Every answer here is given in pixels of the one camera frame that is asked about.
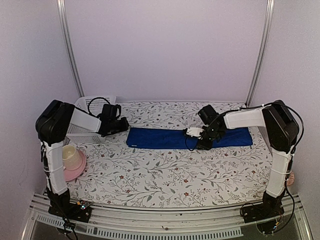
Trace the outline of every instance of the floral tablecloth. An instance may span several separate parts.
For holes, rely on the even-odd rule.
[[[133,127],[184,129],[203,125],[207,104],[222,113],[243,103],[125,102],[122,116]],[[261,199],[271,154],[257,127],[252,146],[205,150],[129,148],[128,132],[105,143],[75,145],[87,158],[82,176],[68,182],[71,197],[95,203],[155,208],[228,205]]]

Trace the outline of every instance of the blue cloth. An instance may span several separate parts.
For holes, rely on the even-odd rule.
[[[131,127],[126,144],[138,149],[193,149],[198,139],[186,136],[182,130],[152,129]],[[213,148],[239,147],[252,145],[247,127],[228,129],[219,142],[213,141]]]

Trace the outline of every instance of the white wall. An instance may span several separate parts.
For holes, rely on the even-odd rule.
[[[266,0],[68,0],[86,95],[244,102]]]
[[[77,91],[55,0],[0,1],[0,239],[16,240],[45,186],[35,122]]]
[[[302,116],[305,136],[294,156],[295,185],[314,239],[320,239],[320,1],[275,1],[252,105],[282,99]]]

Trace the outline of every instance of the pink plate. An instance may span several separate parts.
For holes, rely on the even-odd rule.
[[[82,158],[82,163],[81,163],[80,167],[78,167],[76,170],[73,170],[73,171],[70,171],[70,170],[67,170],[67,169],[63,170],[63,172],[64,172],[64,180],[66,182],[70,182],[72,180],[75,180],[77,177],[79,177],[82,174],[82,172],[86,168],[86,162],[87,162],[86,161],[86,156],[84,155],[84,153],[82,151],[78,150],[78,152],[79,152],[79,154],[80,154],[80,156]]]

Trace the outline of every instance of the white laundry basket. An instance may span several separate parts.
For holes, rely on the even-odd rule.
[[[116,102],[115,96],[84,96],[80,97],[76,102],[75,106],[79,109],[82,109],[88,112],[88,104],[89,102],[97,97],[102,97],[107,99],[110,104],[114,105]],[[102,112],[104,104],[107,102],[104,99],[96,99],[90,104],[90,111],[93,115],[97,116]],[[106,137],[101,137],[100,134],[89,132],[88,130],[70,124],[66,137],[70,139],[71,142],[75,144],[82,143],[104,143],[106,141]]]

